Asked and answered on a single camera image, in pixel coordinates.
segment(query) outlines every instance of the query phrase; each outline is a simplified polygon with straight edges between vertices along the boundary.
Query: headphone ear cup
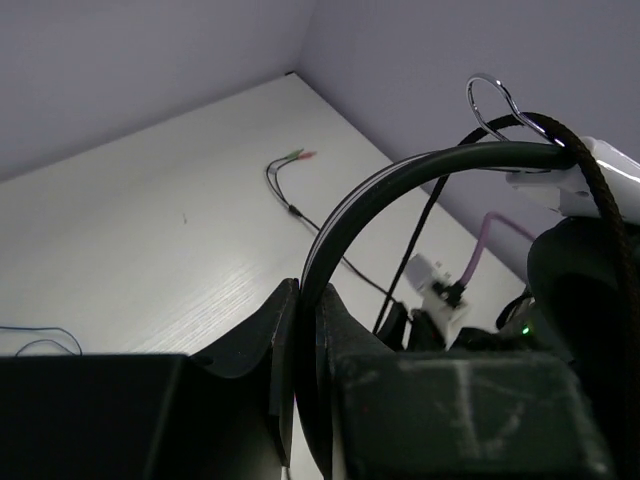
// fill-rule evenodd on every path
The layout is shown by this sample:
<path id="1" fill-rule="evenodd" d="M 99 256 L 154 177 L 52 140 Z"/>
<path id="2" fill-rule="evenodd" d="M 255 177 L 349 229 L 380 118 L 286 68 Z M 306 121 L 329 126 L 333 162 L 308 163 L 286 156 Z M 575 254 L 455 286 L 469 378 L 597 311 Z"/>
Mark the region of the headphone ear cup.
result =
<path id="1" fill-rule="evenodd" d="M 634 227 L 628 232 L 637 269 L 640 237 Z M 622 343 L 629 313 L 618 289 L 609 235 L 599 219 L 566 219 L 535 240 L 527 272 L 536 305 L 573 355 L 575 371 L 616 455 L 623 451 Z"/>
<path id="2" fill-rule="evenodd" d="M 622 366 L 627 314 L 613 255 L 600 220 L 571 218 L 540 235 L 527 260 L 531 293 L 545 319 L 575 360 L 603 381 L 611 381 L 611 369 Z"/>

